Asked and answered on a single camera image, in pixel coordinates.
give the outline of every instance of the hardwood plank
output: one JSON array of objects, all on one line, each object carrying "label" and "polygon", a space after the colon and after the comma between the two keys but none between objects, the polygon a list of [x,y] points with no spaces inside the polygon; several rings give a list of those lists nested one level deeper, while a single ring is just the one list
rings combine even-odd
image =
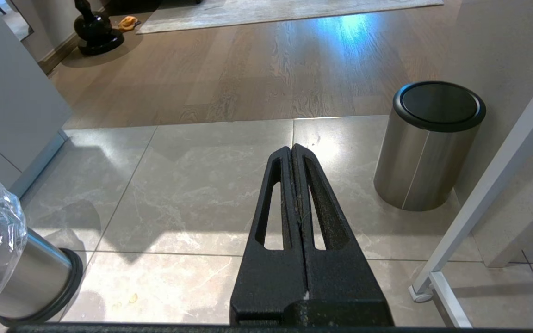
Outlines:
[{"label": "hardwood plank", "polygon": [[65,129],[387,114],[402,85],[437,77],[460,3],[127,32],[104,55],[74,50],[49,77],[74,110]]}]

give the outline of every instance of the black vase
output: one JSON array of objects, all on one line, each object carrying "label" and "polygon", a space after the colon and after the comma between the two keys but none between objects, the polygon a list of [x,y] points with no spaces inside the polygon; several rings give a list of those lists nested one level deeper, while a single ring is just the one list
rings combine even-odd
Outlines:
[{"label": "black vase", "polygon": [[112,28],[108,15],[92,12],[87,0],[75,0],[81,15],[75,19],[74,29],[80,36],[78,48],[84,55],[99,55],[123,44],[123,33]]}]

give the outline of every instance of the rug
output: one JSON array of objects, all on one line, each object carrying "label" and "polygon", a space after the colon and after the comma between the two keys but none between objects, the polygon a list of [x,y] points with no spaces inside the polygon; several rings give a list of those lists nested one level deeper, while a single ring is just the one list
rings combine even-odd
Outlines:
[{"label": "rug", "polygon": [[442,5],[444,0],[163,0],[137,34]]}]

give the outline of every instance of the trash can lid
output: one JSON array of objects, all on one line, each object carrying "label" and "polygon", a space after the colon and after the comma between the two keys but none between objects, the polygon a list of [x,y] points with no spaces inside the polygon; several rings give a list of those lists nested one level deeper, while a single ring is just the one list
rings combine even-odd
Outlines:
[{"label": "trash can lid", "polygon": [[478,95],[462,86],[427,81],[402,87],[394,96],[394,111],[419,128],[456,132],[480,124],[486,107]]}]

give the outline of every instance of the stainless steel trash can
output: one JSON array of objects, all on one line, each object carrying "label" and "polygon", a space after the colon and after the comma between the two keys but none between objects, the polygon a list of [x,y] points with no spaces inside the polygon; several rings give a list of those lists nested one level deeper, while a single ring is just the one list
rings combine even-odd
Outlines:
[{"label": "stainless steel trash can", "polygon": [[486,107],[472,91],[439,81],[417,82],[394,95],[374,186],[392,206],[441,206],[470,150]]},{"label": "stainless steel trash can", "polygon": [[28,228],[24,251],[0,293],[0,322],[9,327],[49,320],[68,304],[82,275],[76,253],[56,248]]}]

